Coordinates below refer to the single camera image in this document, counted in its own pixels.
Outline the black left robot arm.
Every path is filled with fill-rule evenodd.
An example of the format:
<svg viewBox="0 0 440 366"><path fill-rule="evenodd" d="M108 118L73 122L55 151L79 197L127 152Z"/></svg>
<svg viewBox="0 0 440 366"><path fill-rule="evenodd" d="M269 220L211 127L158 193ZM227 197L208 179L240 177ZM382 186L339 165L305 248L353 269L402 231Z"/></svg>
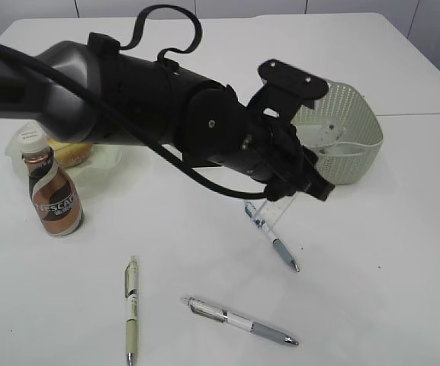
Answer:
<svg viewBox="0 0 440 366"><path fill-rule="evenodd" d="M124 55L103 34L35 57L0 44L0 118L33 119L62 142L146 146L227 197L326 200L334 186L292 120L327 82L276 59L258 73L262 87L241 104L230 86L170 59Z"/></svg>

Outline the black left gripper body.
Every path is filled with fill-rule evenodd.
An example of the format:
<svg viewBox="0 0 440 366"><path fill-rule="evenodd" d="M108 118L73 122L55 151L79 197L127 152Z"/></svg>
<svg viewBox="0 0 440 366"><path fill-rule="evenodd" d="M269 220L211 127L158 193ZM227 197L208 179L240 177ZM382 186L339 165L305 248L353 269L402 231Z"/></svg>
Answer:
<svg viewBox="0 0 440 366"><path fill-rule="evenodd" d="M297 192L326 201L335 185L316 170L317 161L294 125L270 116L255 117L239 148L219 156L221 166L264 184L265 198L272 202Z"/></svg>

